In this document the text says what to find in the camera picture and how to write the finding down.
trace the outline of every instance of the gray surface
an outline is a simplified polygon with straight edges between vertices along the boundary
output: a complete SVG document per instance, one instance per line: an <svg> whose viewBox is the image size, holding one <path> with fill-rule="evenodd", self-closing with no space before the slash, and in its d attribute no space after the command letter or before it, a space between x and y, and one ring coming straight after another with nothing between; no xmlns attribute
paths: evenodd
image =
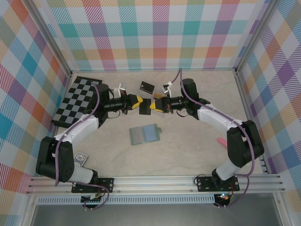
<svg viewBox="0 0 301 226"><path fill-rule="evenodd" d="M272 194L248 194L228 209L212 204L37 206L32 226L280 226Z"/></svg>

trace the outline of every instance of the pink object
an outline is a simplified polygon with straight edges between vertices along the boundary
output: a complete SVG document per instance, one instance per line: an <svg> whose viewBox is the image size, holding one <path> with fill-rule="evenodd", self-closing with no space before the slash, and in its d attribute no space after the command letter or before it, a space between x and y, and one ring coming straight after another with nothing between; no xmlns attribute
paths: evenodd
<svg viewBox="0 0 301 226"><path fill-rule="evenodd" d="M227 148L228 146L227 146L227 141L226 140L224 140L223 138L218 138L217 139L217 141L221 144L221 145L223 145L225 148Z"/></svg>

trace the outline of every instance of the black and white checkerboard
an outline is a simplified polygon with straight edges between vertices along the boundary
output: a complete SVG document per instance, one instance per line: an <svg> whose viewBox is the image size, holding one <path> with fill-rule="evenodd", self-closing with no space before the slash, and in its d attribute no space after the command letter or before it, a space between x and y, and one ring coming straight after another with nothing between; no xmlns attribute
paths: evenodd
<svg viewBox="0 0 301 226"><path fill-rule="evenodd" d="M102 80L76 78L52 119L55 126L68 128L82 116L93 95L92 82L98 84Z"/></svg>

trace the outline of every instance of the small card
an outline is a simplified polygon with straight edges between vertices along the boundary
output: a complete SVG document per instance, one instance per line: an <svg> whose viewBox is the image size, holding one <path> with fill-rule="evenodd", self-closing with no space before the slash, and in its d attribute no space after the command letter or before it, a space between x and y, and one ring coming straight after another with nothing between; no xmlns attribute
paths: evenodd
<svg viewBox="0 0 301 226"><path fill-rule="evenodd" d="M88 159L88 155L81 152L77 152L74 157L74 162L77 162L80 166L84 166L85 162Z"/></svg>

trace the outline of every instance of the black mounting bracket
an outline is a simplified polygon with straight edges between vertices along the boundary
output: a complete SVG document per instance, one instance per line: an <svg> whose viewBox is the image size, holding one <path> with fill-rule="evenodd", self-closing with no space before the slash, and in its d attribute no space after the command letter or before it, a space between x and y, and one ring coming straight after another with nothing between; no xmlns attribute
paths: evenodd
<svg viewBox="0 0 301 226"><path fill-rule="evenodd" d="M114 178L98 178L94 185L104 186L109 190L109 192L113 192L114 187ZM71 192L72 193L98 193L98 187L91 187L85 185L76 184L72 186Z"/></svg>
<svg viewBox="0 0 301 226"><path fill-rule="evenodd" d="M217 189L212 181L212 177L200 176L195 179L198 186L198 192L237 192L239 191L239 184L237 177L231 177L227 180L227 184L223 185L220 189Z"/></svg>

